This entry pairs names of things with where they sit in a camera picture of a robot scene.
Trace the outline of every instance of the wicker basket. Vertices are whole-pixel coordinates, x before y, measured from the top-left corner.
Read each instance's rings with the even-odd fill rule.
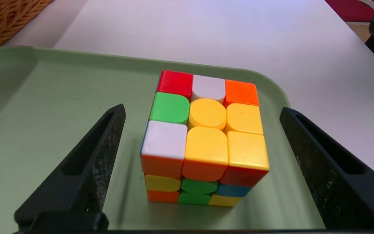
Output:
[[[0,0],[0,45],[20,31],[53,0]]]

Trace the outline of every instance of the rubik's cube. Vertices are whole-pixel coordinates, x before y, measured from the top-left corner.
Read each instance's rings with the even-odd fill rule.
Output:
[[[256,86],[162,71],[141,162],[151,202],[235,206],[269,171]]]

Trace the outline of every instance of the green tray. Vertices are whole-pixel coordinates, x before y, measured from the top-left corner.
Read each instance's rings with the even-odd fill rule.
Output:
[[[174,70],[258,88],[270,172],[234,208],[147,202],[139,150],[158,78]],[[0,48],[0,233],[15,210],[110,107],[126,123],[104,205],[109,229],[324,228],[279,122],[289,103],[247,70],[28,46]]]

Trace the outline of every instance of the green sticker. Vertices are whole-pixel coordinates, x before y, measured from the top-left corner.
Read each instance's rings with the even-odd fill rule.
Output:
[[[209,194],[217,190],[217,181],[206,182],[184,178],[181,188],[191,194]]]
[[[157,92],[150,120],[175,124],[187,124],[190,103],[185,96]]]
[[[211,198],[210,194],[191,194],[181,191],[178,203],[207,205]]]

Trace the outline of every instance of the table surface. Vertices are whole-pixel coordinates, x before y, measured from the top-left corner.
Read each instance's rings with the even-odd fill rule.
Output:
[[[374,55],[323,0],[56,0],[6,45],[260,72],[374,169]]]

